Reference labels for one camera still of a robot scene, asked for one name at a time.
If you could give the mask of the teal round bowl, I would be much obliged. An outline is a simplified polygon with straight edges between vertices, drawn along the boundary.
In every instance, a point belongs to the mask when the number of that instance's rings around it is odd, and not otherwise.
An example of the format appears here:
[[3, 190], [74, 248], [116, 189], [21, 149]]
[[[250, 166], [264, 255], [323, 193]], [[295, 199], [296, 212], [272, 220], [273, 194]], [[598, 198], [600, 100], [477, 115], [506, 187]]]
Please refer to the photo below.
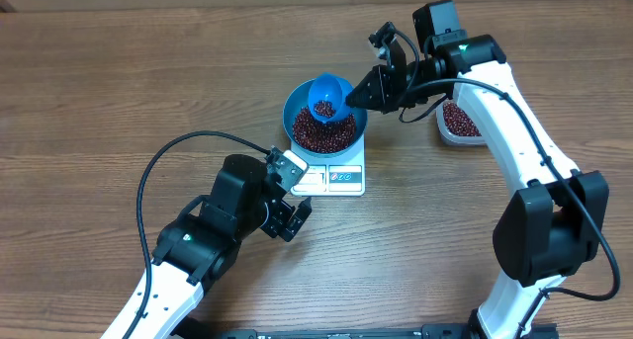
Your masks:
[[[314, 81], [313, 79], [308, 80], [304, 82], [303, 84], [301, 84], [300, 86], [298, 86], [288, 97], [285, 103], [285, 106], [283, 108], [282, 125], [283, 125], [284, 131], [286, 132], [287, 136], [291, 140], [291, 143], [295, 142], [294, 137], [293, 137], [293, 131], [292, 131], [293, 122], [295, 120], [296, 115], [299, 113], [299, 111], [302, 108], [308, 106], [308, 93], [313, 81]], [[355, 116], [356, 126], [357, 126], [357, 131], [355, 133], [355, 140], [351, 144], [353, 145], [361, 135], [364, 136], [364, 133], [368, 124], [368, 113], [362, 109], [351, 108], [350, 114], [353, 114]]]

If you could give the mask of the blue plastic measuring scoop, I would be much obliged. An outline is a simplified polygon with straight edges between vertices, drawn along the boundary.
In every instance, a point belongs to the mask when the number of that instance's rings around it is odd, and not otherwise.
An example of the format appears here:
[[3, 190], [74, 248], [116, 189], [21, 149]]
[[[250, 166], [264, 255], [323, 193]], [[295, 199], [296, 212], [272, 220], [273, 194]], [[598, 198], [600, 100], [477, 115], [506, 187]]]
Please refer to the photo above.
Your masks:
[[[345, 79], [324, 73], [316, 78], [308, 93], [308, 107], [314, 118], [323, 123], [336, 123], [344, 120], [350, 113], [351, 108], [346, 104], [345, 99], [351, 93], [353, 87]], [[329, 102], [335, 111], [332, 117], [319, 115], [316, 110], [317, 103]]]

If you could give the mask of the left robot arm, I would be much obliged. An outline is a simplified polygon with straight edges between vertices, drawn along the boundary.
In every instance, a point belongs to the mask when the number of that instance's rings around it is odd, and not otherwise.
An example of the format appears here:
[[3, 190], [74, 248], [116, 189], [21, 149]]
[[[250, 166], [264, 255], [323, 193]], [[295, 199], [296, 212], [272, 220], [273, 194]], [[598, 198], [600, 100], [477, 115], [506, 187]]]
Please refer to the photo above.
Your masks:
[[107, 338], [206, 338], [190, 317], [213, 284], [235, 263], [242, 241], [256, 229], [291, 241], [312, 212], [285, 195], [309, 169], [290, 150], [272, 149], [264, 160], [232, 154], [213, 189], [192, 200], [159, 233], [149, 275], [105, 331]]

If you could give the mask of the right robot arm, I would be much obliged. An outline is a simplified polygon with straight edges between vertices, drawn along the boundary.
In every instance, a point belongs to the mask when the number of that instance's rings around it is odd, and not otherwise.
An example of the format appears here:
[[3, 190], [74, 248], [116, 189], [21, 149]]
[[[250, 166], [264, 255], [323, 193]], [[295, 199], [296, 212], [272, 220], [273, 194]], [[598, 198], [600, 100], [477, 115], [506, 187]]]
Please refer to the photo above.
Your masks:
[[477, 127], [510, 200], [493, 232], [500, 272], [464, 324], [426, 324], [426, 338], [554, 338], [535, 325], [545, 301], [598, 251], [609, 189], [552, 140], [522, 97], [505, 53], [489, 35], [471, 37], [451, 0], [412, 16], [408, 37], [386, 23], [370, 38], [380, 61], [347, 96], [349, 106], [403, 112], [433, 96], [452, 100]]

